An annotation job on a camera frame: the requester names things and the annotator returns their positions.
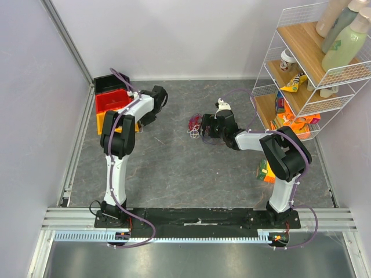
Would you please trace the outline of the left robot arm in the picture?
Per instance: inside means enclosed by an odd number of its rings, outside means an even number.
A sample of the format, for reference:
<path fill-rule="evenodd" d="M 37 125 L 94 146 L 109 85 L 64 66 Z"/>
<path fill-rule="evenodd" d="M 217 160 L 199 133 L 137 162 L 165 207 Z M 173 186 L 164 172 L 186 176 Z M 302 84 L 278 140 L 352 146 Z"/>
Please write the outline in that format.
<path fill-rule="evenodd" d="M 107 111 L 104 117 L 100 145 L 106 157 L 106 193 L 96 212 L 96 228 L 121 228 L 128 224 L 132 213 L 126 209 L 126 167 L 136 141 L 136 123 L 149 125 L 166 105 L 168 93 L 162 86 L 151 91 L 129 92 L 133 98 L 118 111 Z"/>

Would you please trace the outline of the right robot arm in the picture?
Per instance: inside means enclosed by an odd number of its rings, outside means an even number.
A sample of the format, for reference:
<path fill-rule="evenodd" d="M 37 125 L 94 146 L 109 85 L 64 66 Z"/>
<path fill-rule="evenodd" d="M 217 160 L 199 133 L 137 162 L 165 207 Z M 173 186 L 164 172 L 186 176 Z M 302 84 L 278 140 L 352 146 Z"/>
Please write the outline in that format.
<path fill-rule="evenodd" d="M 275 175 L 272 195 L 266 205 L 265 220 L 272 228 L 286 222 L 293 210 L 293 199 L 300 178 L 308 170 L 312 158 L 294 131 L 284 126 L 278 130 L 253 132 L 238 127 L 231 110 L 204 114 L 202 134 L 221 138 L 236 151 L 262 151 Z"/>

